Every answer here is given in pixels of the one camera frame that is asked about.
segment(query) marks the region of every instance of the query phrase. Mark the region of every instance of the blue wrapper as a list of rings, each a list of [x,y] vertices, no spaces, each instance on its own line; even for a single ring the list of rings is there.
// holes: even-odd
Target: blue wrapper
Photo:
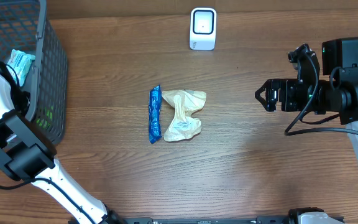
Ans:
[[[158,85],[150,90],[149,98],[149,140],[152,144],[162,137],[160,127],[161,101],[161,88]]]

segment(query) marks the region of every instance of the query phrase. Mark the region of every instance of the crumpled plastic bag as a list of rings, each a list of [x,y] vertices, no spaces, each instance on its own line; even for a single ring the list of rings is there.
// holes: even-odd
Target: crumpled plastic bag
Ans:
[[[192,118],[191,115],[204,107],[205,92],[193,90],[163,91],[162,98],[175,109],[175,116],[164,134],[165,141],[191,139],[201,132],[200,119]]]

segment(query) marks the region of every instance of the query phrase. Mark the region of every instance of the brown backdrop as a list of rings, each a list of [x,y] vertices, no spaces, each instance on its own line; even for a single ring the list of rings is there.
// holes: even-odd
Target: brown backdrop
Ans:
[[[217,12],[358,9],[358,0],[48,0],[48,13],[51,19],[154,16],[188,14],[200,6]]]

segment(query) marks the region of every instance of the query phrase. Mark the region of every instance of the plastic basket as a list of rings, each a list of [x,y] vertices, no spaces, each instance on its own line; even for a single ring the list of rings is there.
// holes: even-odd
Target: plastic basket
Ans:
[[[0,1],[0,60],[7,62],[12,49],[35,55],[22,87],[30,93],[25,118],[58,144],[65,131],[68,61],[45,0]]]

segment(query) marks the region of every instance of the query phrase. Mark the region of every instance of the wood grain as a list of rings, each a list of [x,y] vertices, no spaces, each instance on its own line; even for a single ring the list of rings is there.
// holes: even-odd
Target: wood grain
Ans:
[[[213,7],[218,13],[358,9],[358,0],[48,0],[48,15],[52,19],[189,15],[195,7]]]
[[[58,156],[123,217],[240,218],[321,207],[358,223],[358,168],[346,135],[285,137],[296,114],[265,112],[254,98],[266,79],[296,76],[289,50],[309,43],[321,61],[323,41],[358,36],[358,10],[220,14],[212,52],[189,49],[188,16],[52,24],[70,61]],[[147,102],[158,84],[207,93],[194,115],[203,122],[200,135],[149,143]],[[163,131],[173,112],[164,102]],[[12,184],[1,173],[0,183]],[[0,223],[69,218],[31,186],[0,191]]]

